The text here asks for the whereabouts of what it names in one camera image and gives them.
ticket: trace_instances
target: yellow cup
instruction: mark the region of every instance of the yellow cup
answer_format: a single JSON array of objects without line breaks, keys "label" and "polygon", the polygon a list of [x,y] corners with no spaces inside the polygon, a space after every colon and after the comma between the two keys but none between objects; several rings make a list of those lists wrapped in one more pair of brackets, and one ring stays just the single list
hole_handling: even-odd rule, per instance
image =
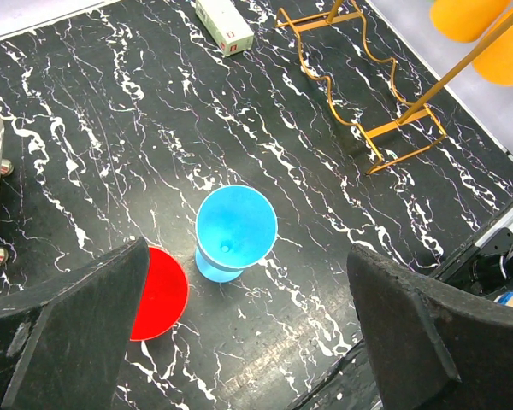
[{"label": "yellow cup", "polygon": [[[512,13],[513,9],[503,15],[486,35]],[[513,86],[513,26],[475,58],[473,67],[484,79],[494,84]]]},{"label": "yellow cup", "polygon": [[461,43],[471,43],[509,4],[510,0],[437,0],[430,17],[444,36]]}]

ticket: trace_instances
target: red disc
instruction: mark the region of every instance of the red disc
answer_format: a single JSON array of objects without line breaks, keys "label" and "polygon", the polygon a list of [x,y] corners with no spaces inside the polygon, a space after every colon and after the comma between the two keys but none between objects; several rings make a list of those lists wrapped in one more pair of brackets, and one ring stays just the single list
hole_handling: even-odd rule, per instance
[{"label": "red disc", "polygon": [[179,263],[150,247],[150,267],[131,340],[152,339],[171,329],[185,311],[188,293],[188,278]]}]

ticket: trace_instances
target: blue plastic cup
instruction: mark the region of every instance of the blue plastic cup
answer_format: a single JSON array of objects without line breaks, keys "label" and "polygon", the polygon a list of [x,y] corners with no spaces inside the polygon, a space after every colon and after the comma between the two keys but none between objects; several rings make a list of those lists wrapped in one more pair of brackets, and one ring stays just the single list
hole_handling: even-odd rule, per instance
[{"label": "blue plastic cup", "polygon": [[213,282],[236,279],[274,247],[277,217],[266,197],[248,186],[212,192],[196,219],[196,265]]}]

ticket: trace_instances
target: black marble floor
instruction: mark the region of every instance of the black marble floor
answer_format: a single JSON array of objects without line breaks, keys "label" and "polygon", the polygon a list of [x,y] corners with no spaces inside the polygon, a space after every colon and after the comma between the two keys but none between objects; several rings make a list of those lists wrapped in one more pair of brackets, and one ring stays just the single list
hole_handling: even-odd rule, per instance
[{"label": "black marble floor", "polygon": [[[432,103],[447,140],[364,175],[361,136],[333,120],[293,34],[273,29],[279,6],[302,16],[329,3],[237,1],[255,43],[224,60],[189,1],[126,0],[0,43],[4,153],[16,165],[1,191],[12,259],[0,295],[141,235],[191,280],[180,323],[130,344],[114,408],[285,408],[359,339],[352,243],[428,274],[513,201],[513,164],[445,91]],[[432,75],[361,3],[375,54],[399,59],[398,88],[415,100]],[[404,108],[360,36],[348,21],[308,33],[306,50],[334,74],[342,115],[371,128]],[[423,120],[382,143],[391,158],[436,135]],[[234,183],[270,199],[280,237],[218,285],[195,269],[193,228],[209,192]]]}]

